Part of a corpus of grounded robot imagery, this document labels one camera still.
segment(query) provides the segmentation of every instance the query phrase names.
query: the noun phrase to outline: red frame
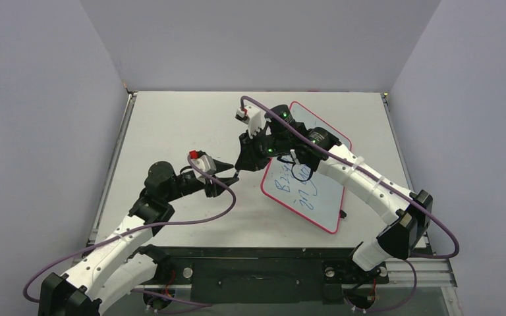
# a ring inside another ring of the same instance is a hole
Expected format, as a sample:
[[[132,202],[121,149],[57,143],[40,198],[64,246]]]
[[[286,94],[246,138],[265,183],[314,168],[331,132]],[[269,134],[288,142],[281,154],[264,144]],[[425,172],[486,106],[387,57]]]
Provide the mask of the red frame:
[[[350,138],[348,138],[347,136],[345,136],[344,134],[340,133],[336,128],[334,128],[332,125],[330,125],[329,123],[327,123],[324,119],[320,118],[317,114],[313,113],[312,111],[310,111],[308,108],[306,108],[305,106],[303,106],[301,103],[299,103],[298,101],[292,101],[292,103],[290,103],[290,110],[292,109],[292,106],[294,104],[297,104],[301,107],[303,107],[304,109],[306,109],[309,113],[313,114],[316,118],[320,119],[321,121],[323,121],[325,124],[329,125],[332,129],[334,129],[335,132],[339,133],[342,137],[346,138],[349,142],[350,142],[350,150],[352,150],[352,141],[350,140]],[[269,198],[271,198],[272,200],[278,202],[280,205],[282,205],[283,207],[286,207],[287,209],[289,209],[290,211],[296,213],[297,215],[300,215],[301,217],[303,217],[304,219],[306,219],[307,221],[311,222],[312,224],[316,225],[317,227],[319,227],[320,229],[328,232],[329,234],[336,234],[336,232],[338,231],[339,229],[339,224],[340,224],[340,213],[339,213],[339,216],[337,218],[337,228],[334,230],[334,231],[331,231],[331,230],[328,230],[326,229],[325,227],[319,225],[318,223],[314,222],[312,219],[310,219],[309,217],[306,217],[305,215],[303,215],[302,213],[299,213],[298,211],[296,211],[295,209],[293,209],[292,207],[290,207],[289,205],[285,204],[284,202],[280,201],[279,199],[271,196],[270,194],[268,194],[265,189],[263,188],[263,185],[265,184],[265,179],[267,177],[267,173],[269,172],[269,168],[270,168],[270,165],[272,163],[272,159],[271,161],[269,162],[269,164],[267,165],[267,167],[265,168],[265,174],[263,175],[263,180],[261,180],[261,185],[260,185],[260,188],[261,188],[261,192],[263,192],[263,194],[265,194],[266,196],[268,196]],[[342,204],[344,202],[344,195],[346,193],[346,188],[343,188],[343,191],[342,191],[342,196],[341,196],[341,206],[340,206],[340,209],[342,209]]]

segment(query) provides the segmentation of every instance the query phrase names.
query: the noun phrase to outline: wall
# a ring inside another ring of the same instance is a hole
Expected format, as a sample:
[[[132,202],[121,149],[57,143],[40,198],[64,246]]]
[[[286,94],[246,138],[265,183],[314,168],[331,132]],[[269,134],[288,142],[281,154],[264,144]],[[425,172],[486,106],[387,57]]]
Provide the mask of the wall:
[[[390,97],[412,180],[461,241],[465,315],[506,315],[506,1],[443,0]]]
[[[130,90],[388,91],[440,0],[81,0]]]
[[[84,245],[126,101],[78,1],[0,1],[0,315],[35,315],[28,277]]]

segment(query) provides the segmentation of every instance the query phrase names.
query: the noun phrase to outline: small whiteboard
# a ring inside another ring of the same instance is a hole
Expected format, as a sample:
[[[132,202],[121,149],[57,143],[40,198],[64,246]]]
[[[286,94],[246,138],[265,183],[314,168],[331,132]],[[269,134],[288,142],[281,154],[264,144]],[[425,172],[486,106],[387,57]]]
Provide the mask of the small whiteboard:
[[[352,143],[346,136],[300,103],[292,102],[290,112],[296,121],[305,123],[307,129],[317,126],[325,128],[352,149]],[[283,158],[292,161],[290,156]],[[302,181],[296,180],[292,172]],[[334,234],[339,228],[345,189],[336,181],[316,172],[309,181],[305,181],[309,174],[310,169],[305,165],[297,165],[292,169],[292,165],[272,159],[261,182],[261,191],[311,223]]]

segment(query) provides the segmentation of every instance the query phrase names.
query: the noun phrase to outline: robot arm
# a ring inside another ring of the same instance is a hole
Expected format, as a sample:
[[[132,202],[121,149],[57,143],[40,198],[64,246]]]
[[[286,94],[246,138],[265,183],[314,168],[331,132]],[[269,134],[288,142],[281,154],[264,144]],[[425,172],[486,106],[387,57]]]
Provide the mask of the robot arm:
[[[236,170],[261,170],[266,167],[272,157],[290,155],[294,164],[306,165],[312,172],[319,172],[346,187],[365,201],[387,225],[387,228],[378,236],[371,240],[364,240],[354,250],[352,260],[362,270],[371,271],[391,257],[408,258],[427,229],[429,218],[398,195],[381,187],[380,183],[388,183],[429,211],[432,207],[432,197],[423,190],[415,194],[407,188],[392,183],[369,167],[362,157],[357,157],[350,152],[329,131],[320,127],[307,129],[303,123],[296,122],[286,105],[278,105],[272,111],[309,141],[346,159],[352,166],[316,151],[282,124],[276,120],[270,120],[267,115],[264,117],[266,123],[260,122],[262,117],[260,117],[259,109],[241,107],[237,110],[236,119],[246,123],[248,129],[239,137],[241,150],[235,164]],[[362,167],[379,180],[375,181],[367,174],[360,172],[358,167]]]
[[[210,175],[233,168],[201,151],[190,152],[190,157],[193,164]],[[238,180],[237,177],[218,179],[228,186]],[[163,264],[167,257],[141,247],[163,226],[135,228],[167,222],[175,212],[170,201],[200,190],[204,190],[209,198],[224,191],[194,171],[182,170],[179,175],[175,174],[166,161],[150,167],[144,186],[128,215],[108,237],[118,239],[95,249],[61,276],[51,273],[42,282],[38,315],[103,313],[121,296],[165,268]],[[134,257],[125,263],[133,254]]]

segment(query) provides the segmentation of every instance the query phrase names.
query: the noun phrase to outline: white table surface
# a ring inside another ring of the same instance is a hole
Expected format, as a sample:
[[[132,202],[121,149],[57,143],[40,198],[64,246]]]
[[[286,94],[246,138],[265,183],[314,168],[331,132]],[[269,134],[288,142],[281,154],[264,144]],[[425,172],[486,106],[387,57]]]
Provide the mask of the white table surface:
[[[238,136],[246,125],[234,118],[239,98],[249,95],[273,107],[299,101],[348,136],[352,151],[386,177],[403,186],[407,180],[385,108],[378,93],[345,92],[138,92],[101,222],[104,240],[127,214],[144,187],[148,168],[170,162],[176,172],[190,150],[200,149],[227,163],[239,154]],[[240,173],[232,185],[235,208],[204,224],[166,226],[151,240],[157,246],[353,248],[385,227],[363,201],[347,192],[336,234],[329,234],[263,195],[262,171]],[[222,176],[231,176],[227,171]],[[207,199],[202,192],[171,202],[171,221],[203,219],[222,212],[228,193]],[[423,240],[418,248],[425,247]]]

